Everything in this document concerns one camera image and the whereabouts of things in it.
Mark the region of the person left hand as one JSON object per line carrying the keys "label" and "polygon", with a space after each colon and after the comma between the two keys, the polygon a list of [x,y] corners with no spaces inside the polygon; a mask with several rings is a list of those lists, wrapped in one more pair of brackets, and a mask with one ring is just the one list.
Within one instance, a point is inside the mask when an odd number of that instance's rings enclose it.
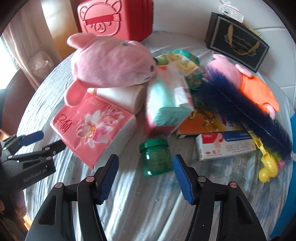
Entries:
{"label": "person left hand", "polygon": [[27,207],[23,190],[13,194],[12,197],[10,197],[10,201],[14,210],[6,211],[5,203],[1,200],[1,213],[13,215],[17,218],[23,218],[27,214]]}

